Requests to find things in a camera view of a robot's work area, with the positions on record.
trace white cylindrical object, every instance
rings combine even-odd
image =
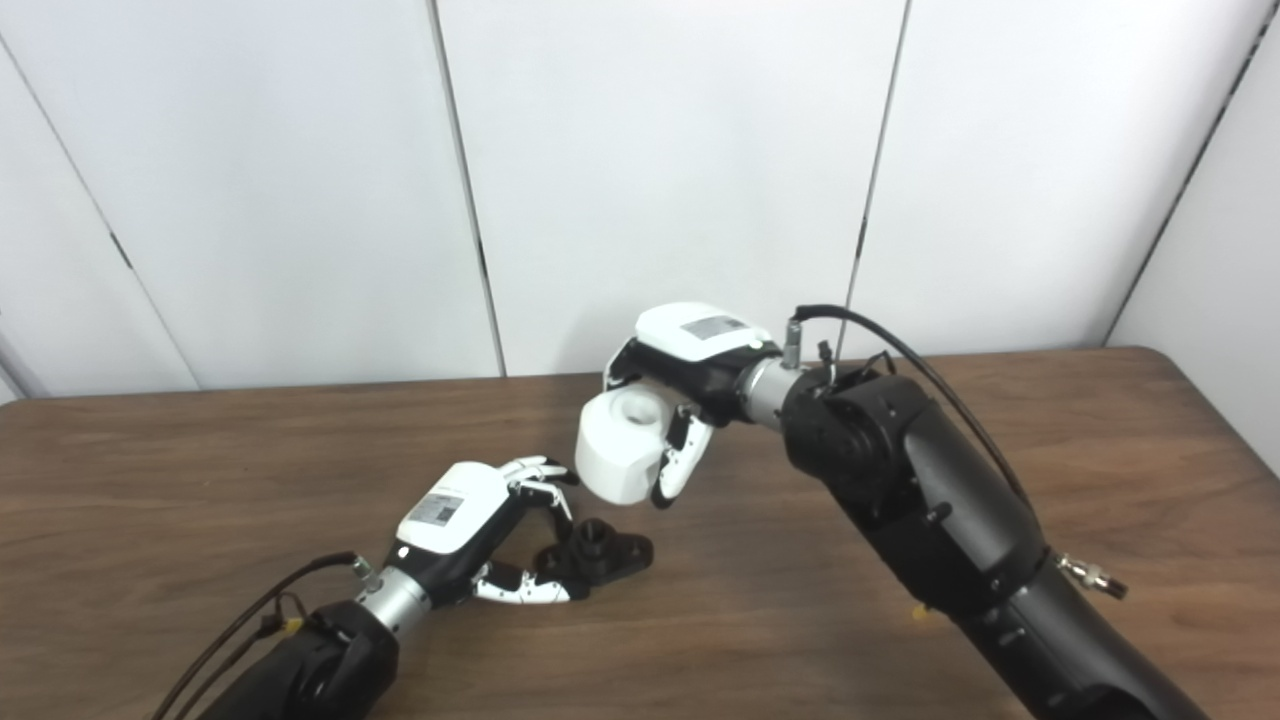
[[[602,500],[632,505],[649,497],[666,448],[671,407],[653,389],[631,384],[582,406],[573,464]]]

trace black plastic part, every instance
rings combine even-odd
[[[568,542],[553,544],[534,559],[539,580],[589,587],[621,580],[650,565],[653,542],[649,538],[618,533],[598,518],[584,520],[573,528]]]
[[[993,602],[996,593],[983,573],[945,532],[946,521],[929,521],[931,510],[923,505],[888,523],[867,521],[863,514],[844,510],[915,600],[948,616],[977,612]]]
[[[685,445],[689,442],[689,425],[690,425],[689,410],[684,406],[676,407],[675,413],[671,414],[671,425],[667,428],[666,443],[668,448],[676,452],[680,452],[685,448]],[[669,461],[671,457],[666,452],[663,452],[662,456],[658,459],[658,478],[662,478],[662,471],[667,466],[667,462]],[[653,506],[657,507],[658,510],[666,510],[671,507],[673,502],[676,502],[675,497],[667,497],[666,495],[663,495],[660,482],[653,484],[653,489],[649,491],[649,500],[653,502]]]
[[[591,596],[591,584],[584,580],[575,580],[571,578],[550,578],[544,574],[538,574],[534,577],[534,582],[539,585],[545,583],[559,583],[564,592],[568,593],[570,600],[586,600]]]
[[[940,505],[951,509],[938,528],[978,574],[974,582],[979,587],[963,594],[938,588],[947,606],[931,603],[931,607],[951,616],[966,615],[1025,585],[1048,557],[1039,523],[937,402],[931,402],[910,424],[904,448],[924,503],[931,509]]]
[[[488,580],[490,585],[502,588],[507,592],[516,592],[525,580],[525,571],[506,562],[490,562],[489,574],[486,574],[484,579]]]
[[[399,643],[355,601],[316,610],[200,720],[360,720],[396,679]]]
[[[563,514],[552,510],[552,503],[556,502],[553,496],[534,488],[520,488],[520,493],[516,498],[524,507],[545,507],[552,516],[552,523],[556,525],[556,539],[568,539],[570,533],[573,532],[573,521]]]
[[[782,355],[778,346],[765,342],[758,348],[744,346],[687,363],[631,338],[609,365],[609,377],[622,379],[623,384],[645,377],[675,388],[698,405],[704,421],[723,428],[733,420],[751,421],[742,410],[739,382],[748,368],[778,355]]]
[[[956,621],[1039,720],[1207,720],[1046,562],[987,612]]]
[[[899,375],[827,395],[828,378],[814,369],[791,387],[780,418],[787,459],[822,480],[841,506],[874,507],[910,479],[902,437],[932,401]]]
[[[1102,588],[1102,592],[1110,594],[1116,600],[1124,600],[1129,594],[1129,585],[1121,583],[1120,580],[1111,578],[1107,587]]]

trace silver metal joint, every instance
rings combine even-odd
[[[422,585],[396,568],[384,568],[378,575],[378,589],[361,593],[356,602],[378,618],[396,639],[410,633],[431,610]]]
[[[800,320],[787,320],[787,337],[782,342],[782,366],[795,370],[800,366]]]
[[[791,393],[791,386],[804,375],[801,370],[786,365],[786,360],[777,356],[765,357],[748,372],[739,387],[746,416],[776,432],[782,432],[782,405]]]
[[[1075,560],[1065,552],[1055,557],[1053,564],[1087,591],[1106,593],[1116,600],[1124,600],[1124,596],[1129,593],[1129,585],[1108,575],[1101,565]]]

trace metal connector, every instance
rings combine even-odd
[[[364,559],[364,556],[360,555],[356,556],[356,561],[351,564],[351,570],[356,573],[356,577],[360,578],[361,584],[365,585],[365,592],[372,593],[381,589],[383,587],[381,577],[378,574],[376,570],[374,570],[374,566],[367,560]]]
[[[1101,565],[1073,560],[1065,552],[1060,553],[1053,564],[1087,591],[1106,593],[1116,600],[1124,600],[1124,596],[1129,594],[1129,585],[1108,575]]]
[[[800,366],[800,320],[787,320],[787,338],[782,343],[782,366],[795,370]]]

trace white robotic hand casing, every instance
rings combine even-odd
[[[497,468],[457,462],[404,515],[396,539],[451,555],[474,538],[509,497],[507,478]]]
[[[705,302],[669,302],[636,319],[636,340],[689,363],[739,347],[759,347],[772,337],[763,328]]]

